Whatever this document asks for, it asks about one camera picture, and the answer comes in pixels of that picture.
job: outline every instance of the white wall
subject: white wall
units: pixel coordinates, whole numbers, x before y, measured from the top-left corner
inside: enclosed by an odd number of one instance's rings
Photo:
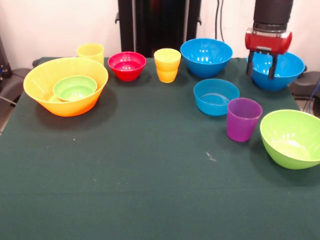
[[[76,56],[82,43],[121,51],[117,0],[0,0],[0,35],[11,68],[40,57]]]
[[[216,6],[216,0],[202,0],[198,38],[214,38]],[[253,24],[254,6],[255,0],[224,0],[223,36],[234,57],[248,55],[244,37]],[[288,26],[293,32],[289,51],[310,70],[320,70],[318,8],[319,0],[294,0]],[[75,56],[77,46],[86,42],[103,44],[105,56],[120,52],[117,12],[118,0],[0,0],[0,35],[11,67],[31,68],[43,56]]]

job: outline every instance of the lime green bowl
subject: lime green bowl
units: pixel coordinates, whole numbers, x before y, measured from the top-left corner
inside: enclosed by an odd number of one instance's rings
[[[53,87],[53,94],[62,101],[77,101],[92,95],[97,82],[88,76],[73,75],[59,80]]]
[[[320,119],[297,110],[277,110],[261,121],[263,145],[270,157],[287,169],[320,164]]]

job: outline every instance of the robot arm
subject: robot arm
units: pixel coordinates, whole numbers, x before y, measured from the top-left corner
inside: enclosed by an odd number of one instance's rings
[[[278,55],[288,50],[292,33],[287,32],[294,0],[255,0],[253,27],[245,34],[245,47],[250,51],[246,74],[253,74],[254,52],[272,56],[268,78],[273,79]]]

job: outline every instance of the orange bowl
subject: orange bowl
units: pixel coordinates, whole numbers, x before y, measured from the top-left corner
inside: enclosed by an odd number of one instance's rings
[[[61,79],[82,75],[94,79],[97,90],[76,101],[60,101],[55,97],[54,85]],[[61,117],[73,117],[89,111],[97,102],[108,81],[108,71],[97,61],[83,57],[63,57],[47,61],[32,69],[25,77],[25,93],[49,112]]]

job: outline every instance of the red bowl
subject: red bowl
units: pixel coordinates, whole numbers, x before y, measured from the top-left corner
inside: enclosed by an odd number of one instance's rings
[[[133,51],[119,52],[108,59],[111,70],[125,82],[137,79],[146,63],[147,60],[143,55]]]

